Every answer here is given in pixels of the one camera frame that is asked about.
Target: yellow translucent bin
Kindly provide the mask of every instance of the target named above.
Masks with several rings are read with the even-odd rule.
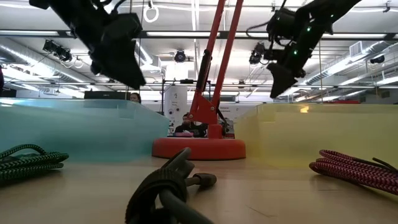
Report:
[[[327,149],[398,167],[397,105],[264,104],[234,129],[247,158],[269,166],[308,167]]]

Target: woman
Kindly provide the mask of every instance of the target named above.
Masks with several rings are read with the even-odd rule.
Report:
[[[130,101],[141,104],[141,95],[139,93],[131,93]]]

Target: plastic bin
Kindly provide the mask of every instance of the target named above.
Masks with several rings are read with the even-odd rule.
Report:
[[[150,156],[169,120],[126,100],[0,98],[0,151],[37,144],[69,161],[127,162]]]
[[[396,105],[259,105],[235,121],[246,156],[274,167],[308,167],[327,149],[398,166]]]

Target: braided cord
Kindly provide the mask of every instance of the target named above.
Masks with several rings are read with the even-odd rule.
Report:
[[[33,149],[39,154],[2,162],[4,159],[23,149]],[[60,163],[68,159],[69,155],[59,152],[45,152],[41,147],[34,144],[23,144],[0,153],[0,181],[30,177],[44,173],[46,170],[59,169],[63,167]]]
[[[321,150],[320,154],[325,158],[310,163],[313,171],[398,195],[396,170],[335,151]]]

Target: ceiling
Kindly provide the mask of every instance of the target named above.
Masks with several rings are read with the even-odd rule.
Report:
[[[204,30],[209,31],[213,23],[215,14],[216,2],[214,0],[153,0],[153,5],[159,9],[159,17],[154,22],[147,22],[142,20],[143,29],[148,30]],[[310,1],[304,0],[287,0],[286,7],[296,9]],[[236,1],[227,0],[224,17],[221,20],[219,30],[229,30],[233,16],[233,9]],[[239,20],[238,30],[245,31],[248,27],[268,21],[273,13],[271,12],[272,4],[276,6],[282,4],[282,0],[251,0],[245,1],[243,11]],[[196,15],[192,16],[192,5],[195,7]],[[133,1],[131,11],[137,13],[139,18],[142,18],[143,6],[138,1]],[[385,0],[363,0],[353,11],[349,12],[343,18],[338,20],[333,29],[335,32],[372,32],[372,33],[398,33],[398,24],[396,17],[398,16],[398,0],[390,2],[391,11],[383,13],[386,6]],[[119,12],[129,12],[130,2],[126,1],[119,8]],[[154,10],[147,12],[148,18],[155,16]],[[68,30],[68,27],[58,18],[58,16],[51,10],[41,10],[29,6],[28,0],[0,0],[0,30],[6,29],[27,29],[27,30]],[[265,30],[265,27],[258,29],[258,31]],[[11,37],[17,43],[26,46],[42,55],[46,53],[42,50],[46,39],[51,39],[56,43],[71,49],[71,52],[84,61],[81,68],[71,67],[72,70],[88,77],[96,82],[107,82],[109,79],[104,76],[96,77],[90,72],[91,60],[87,55],[87,48],[78,39],[63,39],[63,38],[38,38],[38,37]],[[172,55],[176,50],[184,50],[186,55],[190,58],[195,58],[195,43],[193,39],[141,39],[138,40],[141,45],[148,51],[149,54],[159,56],[163,61],[162,66],[173,63]],[[199,52],[203,52],[206,45],[206,39],[198,39],[197,46]],[[239,80],[245,80],[246,83],[272,83],[271,73],[262,67],[254,68],[249,64],[249,56],[258,40],[235,40],[233,51],[228,64],[226,72],[225,83],[237,83]],[[323,40],[315,49],[313,57],[307,62],[304,70],[307,73],[312,73],[325,66],[326,63],[345,54],[349,50],[349,46],[356,41],[352,40]],[[215,82],[220,69],[220,63],[224,52],[226,40],[217,40],[215,49],[213,51],[213,63],[209,73],[209,79]],[[194,65],[192,62],[186,62],[189,69],[189,78],[196,78]],[[345,75],[350,76],[356,74],[354,71],[346,72]],[[153,82],[160,82],[162,75],[158,73],[146,72],[145,76],[150,77],[149,80]],[[114,90],[122,90],[122,86],[110,86]],[[262,88],[258,91],[269,91],[269,88]]]

